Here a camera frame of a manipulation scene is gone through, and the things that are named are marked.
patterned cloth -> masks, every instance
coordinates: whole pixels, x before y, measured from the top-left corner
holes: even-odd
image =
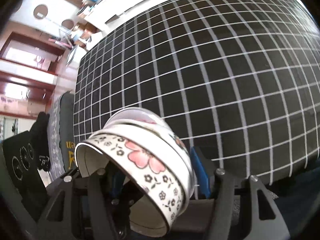
[[[47,127],[49,154],[51,160],[51,168],[49,170],[50,179],[53,181],[65,173],[62,153],[60,149],[60,96],[52,105],[50,118]]]

blue part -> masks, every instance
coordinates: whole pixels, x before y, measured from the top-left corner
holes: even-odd
[[[117,198],[122,191],[125,175],[119,170],[112,178],[112,189],[110,195]]]
[[[209,187],[209,177],[205,172],[201,161],[194,149],[194,147],[190,150],[190,159],[193,169],[195,170],[198,184],[200,185],[200,191],[205,195],[206,198],[209,198],[211,195],[210,187]]]

pink flower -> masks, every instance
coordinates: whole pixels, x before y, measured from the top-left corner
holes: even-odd
[[[128,158],[130,161],[134,162],[138,168],[144,169],[149,165],[150,169],[155,174],[159,174],[161,171],[165,171],[165,166],[150,152],[144,150],[132,141],[127,141],[125,143],[125,146],[128,149],[133,150],[131,153],[128,154]]]
[[[155,121],[153,121],[153,120],[137,119],[137,121],[146,122],[146,123],[151,123],[151,124],[157,124],[157,123],[156,123]]]

bowl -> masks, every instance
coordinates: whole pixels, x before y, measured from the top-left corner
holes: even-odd
[[[130,207],[130,226],[146,236],[165,235],[193,194],[187,149],[165,121],[146,109],[114,114],[103,129],[76,146],[75,160],[82,177],[112,162],[125,175],[124,183],[136,185],[144,195]]]

ceramic bowl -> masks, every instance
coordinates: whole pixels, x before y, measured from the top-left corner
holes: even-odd
[[[180,156],[180,158],[184,161],[185,165],[187,166],[190,177],[191,177],[191,190],[192,192],[189,192],[189,195],[192,196],[194,185],[195,185],[195,179],[194,179],[194,171],[191,165],[191,160],[189,157],[189,153],[183,144],[183,142],[179,139],[178,136],[175,135],[175,133],[170,129],[167,129],[165,126],[153,124],[149,122],[144,121],[137,121],[134,119],[116,119],[111,122],[108,122],[108,125],[106,124],[104,128],[112,127],[113,125],[117,124],[131,124],[135,125],[144,129],[147,129],[160,137],[162,140],[164,140],[166,143],[168,143]]]
[[[135,141],[137,138],[150,143],[144,142],[142,146]],[[180,181],[176,173],[172,172],[172,167],[169,168],[156,157],[155,151],[177,156],[177,174],[179,177],[190,177],[184,162],[172,147],[153,133],[132,125],[114,125],[94,133],[76,146],[75,156],[83,177],[90,176],[99,168],[105,168],[109,161],[116,164],[127,176],[126,181],[132,180],[145,194],[130,208],[131,229],[146,236],[161,237],[170,230],[175,218],[185,209],[185,192],[190,182],[186,179]]]

